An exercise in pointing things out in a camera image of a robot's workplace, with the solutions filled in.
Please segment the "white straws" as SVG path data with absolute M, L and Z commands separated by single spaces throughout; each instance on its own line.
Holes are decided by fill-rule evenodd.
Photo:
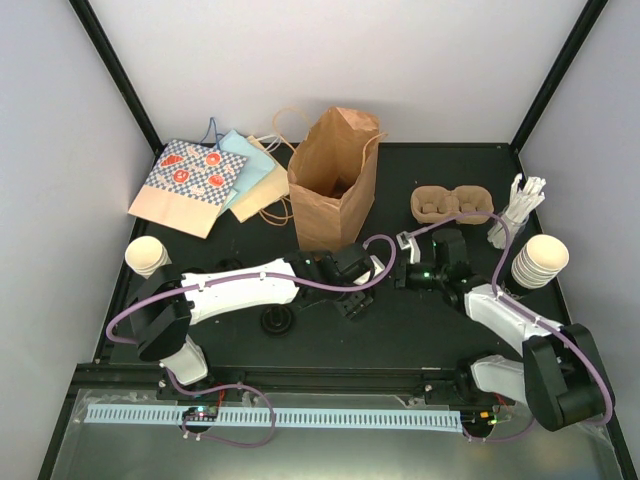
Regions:
M 522 174 L 514 177 L 509 202 L 499 214 L 503 223 L 495 221 L 487 235 L 487 240 L 494 248 L 503 250 L 507 239 L 513 241 L 519 235 L 530 214 L 545 200 L 543 189 L 546 183 L 542 177 L 531 176 L 526 180 L 523 180 Z

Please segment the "brown paper bag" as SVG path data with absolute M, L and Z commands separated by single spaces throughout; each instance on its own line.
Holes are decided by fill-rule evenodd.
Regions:
M 374 204 L 386 136 L 376 115 L 333 106 L 290 147 L 289 197 L 302 250 L 335 252 L 355 242 Z

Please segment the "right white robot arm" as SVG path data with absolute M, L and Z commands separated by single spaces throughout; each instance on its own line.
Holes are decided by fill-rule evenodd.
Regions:
M 611 419 L 614 395 L 588 329 L 546 319 L 476 274 L 456 229 L 433 233 L 430 262 L 422 261 L 415 234 L 401 232 L 396 239 L 406 253 L 396 268 L 396 288 L 440 292 L 449 307 L 491 330 L 520 357 L 489 354 L 460 362 L 454 388 L 461 400 L 501 395 L 527 406 L 548 431 Z

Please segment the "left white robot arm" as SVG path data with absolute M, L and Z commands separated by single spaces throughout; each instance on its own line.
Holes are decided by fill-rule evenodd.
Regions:
M 215 376 L 203 350 L 189 337 L 191 326 L 251 307 L 290 304 L 310 288 L 307 282 L 362 286 L 382 270 L 381 261 L 360 244 L 335 253 L 298 250 L 259 266 L 214 273 L 160 266 L 138 288 L 132 303 L 184 291 L 128 315 L 137 356 L 144 362 L 164 364 L 191 398 L 205 398 L 213 391 Z

